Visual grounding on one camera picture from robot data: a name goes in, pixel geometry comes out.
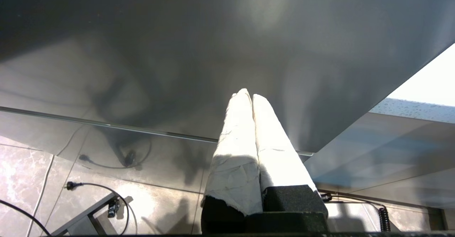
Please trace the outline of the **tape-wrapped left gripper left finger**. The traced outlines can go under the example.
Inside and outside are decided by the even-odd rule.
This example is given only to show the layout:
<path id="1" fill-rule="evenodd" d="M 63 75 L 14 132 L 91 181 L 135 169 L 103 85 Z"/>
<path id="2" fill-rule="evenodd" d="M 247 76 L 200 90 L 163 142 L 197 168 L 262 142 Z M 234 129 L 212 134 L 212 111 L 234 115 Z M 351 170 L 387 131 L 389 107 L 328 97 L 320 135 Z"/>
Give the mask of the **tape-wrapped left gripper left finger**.
<path id="1" fill-rule="evenodd" d="M 203 200 L 203 234 L 243 233 L 247 219 L 263 213 L 255 122 L 247 89 L 232 94 L 213 154 Z"/>

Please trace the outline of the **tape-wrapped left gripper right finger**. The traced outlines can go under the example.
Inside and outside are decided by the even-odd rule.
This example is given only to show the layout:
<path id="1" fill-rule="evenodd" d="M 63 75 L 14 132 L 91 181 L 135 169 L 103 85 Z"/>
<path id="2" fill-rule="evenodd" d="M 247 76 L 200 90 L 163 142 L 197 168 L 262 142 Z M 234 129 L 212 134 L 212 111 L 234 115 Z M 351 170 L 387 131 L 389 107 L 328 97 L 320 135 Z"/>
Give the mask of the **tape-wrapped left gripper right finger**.
<path id="1" fill-rule="evenodd" d="M 314 181 L 270 102 L 254 94 L 252 112 L 264 211 L 327 213 Z"/>

